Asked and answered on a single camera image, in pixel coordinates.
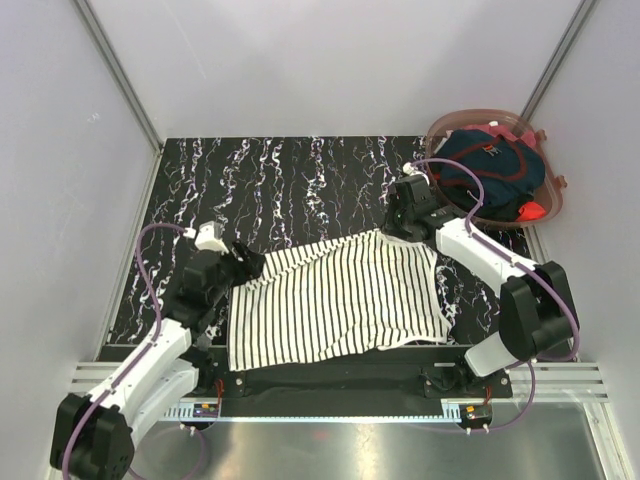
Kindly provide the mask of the black white striped tank top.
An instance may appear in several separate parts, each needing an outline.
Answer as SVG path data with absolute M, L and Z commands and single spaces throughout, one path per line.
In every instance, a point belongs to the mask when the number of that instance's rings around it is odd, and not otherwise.
M 436 260 L 427 245 L 377 229 L 266 254 L 259 278 L 231 292 L 230 369 L 446 342 Z

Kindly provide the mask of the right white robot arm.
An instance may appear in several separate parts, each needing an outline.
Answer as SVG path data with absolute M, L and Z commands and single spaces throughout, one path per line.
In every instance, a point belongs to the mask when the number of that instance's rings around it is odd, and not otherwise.
M 452 258 L 499 299 L 498 331 L 467 350 L 466 364 L 454 371 L 455 387 L 463 395 L 480 394 L 499 370 L 541 359 L 569 340 L 579 345 L 579 322 L 564 269 L 552 261 L 537 264 L 497 243 L 442 206 L 425 176 L 392 184 L 382 230 Z

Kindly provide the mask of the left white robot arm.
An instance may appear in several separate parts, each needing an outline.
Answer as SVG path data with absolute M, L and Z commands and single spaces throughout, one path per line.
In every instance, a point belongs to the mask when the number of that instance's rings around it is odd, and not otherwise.
M 84 395 L 68 394 L 56 413 L 50 465 L 66 479 L 121 479 L 143 437 L 178 401 L 219 381 L 197 347 L 220 300 L 257 279 L 264 255 L 236 241 L 195 253 L 169 282 L 160 319 L 120 366 Z

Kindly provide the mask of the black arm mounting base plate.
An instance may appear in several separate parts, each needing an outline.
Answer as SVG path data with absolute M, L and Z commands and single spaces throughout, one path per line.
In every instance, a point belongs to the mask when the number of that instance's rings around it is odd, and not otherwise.
M 503 371 L 475 378 L 464 366 L 461 346 L 409 346 L 373 350 L 312 364 L 287 364 L 233 372 L 227 350 L 186 354 L 203 367 L 195 394 L 221 386 L 226 417 L 286 418 L 410 417 L 441 413 L 441 401 L 509 399 Z

